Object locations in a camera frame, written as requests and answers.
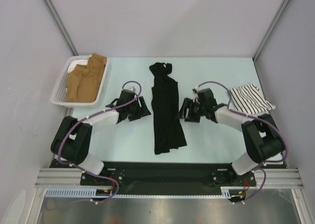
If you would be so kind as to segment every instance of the reflective metal floor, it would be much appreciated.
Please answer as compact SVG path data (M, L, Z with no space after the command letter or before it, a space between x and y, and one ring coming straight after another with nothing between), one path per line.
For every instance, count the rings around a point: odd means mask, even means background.
M45 198L37 224L299 224L290 190L263 190L245 205L225 199L114 198L95 205Z

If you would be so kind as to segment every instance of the striped garment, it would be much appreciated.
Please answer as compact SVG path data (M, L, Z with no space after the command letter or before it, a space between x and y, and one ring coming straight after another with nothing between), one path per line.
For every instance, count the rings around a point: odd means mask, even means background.
M230 93L235 109L247 114L254 115L276 108L275 105L264 99L259 88L253 84L233 88Z

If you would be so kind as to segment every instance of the white table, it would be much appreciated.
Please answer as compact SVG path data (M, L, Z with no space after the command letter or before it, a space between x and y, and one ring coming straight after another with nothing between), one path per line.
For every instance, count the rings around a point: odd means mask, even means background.
M153 113L151 87L154 77L149 66L156 62L173 64L169 76L178 81L179 108L185 97L194 97L192 89L204 81L218 81L229 89L249 83L260 87L251 58L109 58L100 107L75 108L72 116L83 118L102 110L119 97L123 83L128 80L136 80L142 85L141 95ZM225 89L212 84L204 87L212 89L218 103L227 103ZM183 120L181 124L188 145L172 149L170 153L154 154L152 115L133 122L125 120L93 134L90 153L103 161L229 163L246 151L243 135L228 126L206 118L201 118L199 124ZM279 159L280 154L272 158Z

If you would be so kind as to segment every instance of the robotic arm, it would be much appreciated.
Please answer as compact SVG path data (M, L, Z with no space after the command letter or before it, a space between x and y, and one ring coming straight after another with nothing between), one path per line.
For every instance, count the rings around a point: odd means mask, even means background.
M178 118L186 122L200 122L200 117L205 116L215 123L225 124L243 133L246 152L231 164L234 176L241 176L260 163L285 150L284 142L280 136L268 125L259 120L238 115L231 112L226 104L217 104L213 92L210 89L196 91L197 97L192 100L184 99ZM276 124L269 114L258 116L271 123Z
M107 105L104 111L107 108L114 108L126 104L132 101L135 97L134 87L123 89L120 97L114 99ZM144 98L140 96L137 100L127 106L101 113L92 118L87 117L87 120L81 122L71 133L71 136L65 141L61 152L61 158L98 175L102 171L104 163L89 153L91 135L104 129L104 127L118 124L126 118L128 118L129 121L134 121L148 115L151 115L151 113L146 106ZM67 116L63 119L51 145L51 151L54 154L58 154L63 139L77 122L78 120L71 116Z

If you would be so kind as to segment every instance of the brown cloth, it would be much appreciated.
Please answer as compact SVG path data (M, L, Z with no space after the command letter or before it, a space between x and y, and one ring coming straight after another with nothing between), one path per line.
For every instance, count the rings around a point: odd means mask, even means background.
M93 53L87 65L78 64L68 73L66 102L94 102L102 81L107 58Z

